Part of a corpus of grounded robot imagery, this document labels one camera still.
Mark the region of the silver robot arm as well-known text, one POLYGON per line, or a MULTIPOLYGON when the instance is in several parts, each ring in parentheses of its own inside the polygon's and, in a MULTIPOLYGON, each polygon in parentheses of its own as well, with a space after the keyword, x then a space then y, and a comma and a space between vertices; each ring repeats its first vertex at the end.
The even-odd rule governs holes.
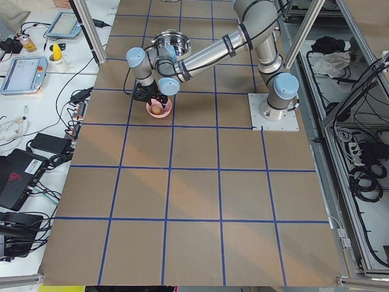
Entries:
POLYGON ((129 70, 136 78, 130 96, 147 104, 157 100, 165 106, 168 97, 177 94, 182 83, 244 50, 254 50, 258 71, 269 91, 260 105, 260 114, 271 122, 284 119, 297 95, 299 82, 286 72, 276 48, 273 32, 280 15, 272 1, 234 1, 233 8, 239 19, 236 29, 198 53, 179 59, 170 43, 128 50, 129 70))

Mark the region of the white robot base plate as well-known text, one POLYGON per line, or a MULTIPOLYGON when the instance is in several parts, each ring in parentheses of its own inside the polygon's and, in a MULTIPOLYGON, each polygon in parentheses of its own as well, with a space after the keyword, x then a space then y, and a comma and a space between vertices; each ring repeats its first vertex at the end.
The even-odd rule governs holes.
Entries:
POLYGON ((293 101, 287 108, 274 109, 267 102, 268 94, 249 93, 250 118, 253 131, 299 131, 293 101))

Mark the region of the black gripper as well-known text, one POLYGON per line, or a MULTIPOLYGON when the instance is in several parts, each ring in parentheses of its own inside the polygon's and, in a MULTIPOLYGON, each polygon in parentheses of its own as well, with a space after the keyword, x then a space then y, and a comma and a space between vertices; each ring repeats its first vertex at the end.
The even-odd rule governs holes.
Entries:
MULTIPOLYGON (((136 84, 136 87, 133 91, 133 99, 139 102, 148 103, 148 107, 152 108, 157 105, 157 96, 158 96, 158 87, 156 82, 152 84, 143 86, 141 82, 136 84)), ((160 95, 160 103, 162 108, 165 109, 168 102, 168 97, 164 94, 160 95)))

